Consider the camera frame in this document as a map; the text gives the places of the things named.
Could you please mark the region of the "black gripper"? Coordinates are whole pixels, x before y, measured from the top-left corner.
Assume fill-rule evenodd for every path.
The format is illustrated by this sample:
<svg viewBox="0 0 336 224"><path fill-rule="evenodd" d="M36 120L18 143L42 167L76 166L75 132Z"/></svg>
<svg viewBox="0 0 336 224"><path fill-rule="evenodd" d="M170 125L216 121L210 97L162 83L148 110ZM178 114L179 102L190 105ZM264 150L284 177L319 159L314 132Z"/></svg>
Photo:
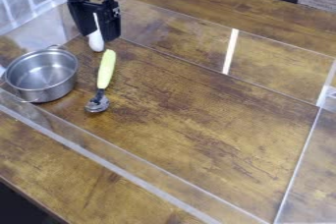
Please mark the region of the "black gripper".
<svg viewBox="0 0 336 224"><path fill-rule="evenodd" d="M116 0L102 0L104 5L99 11L99 25L106 41L122 35L122 11ZM87 36L98 30L94 13L96 5L90 0L67 0L70 13L80 33Z"/></svg>

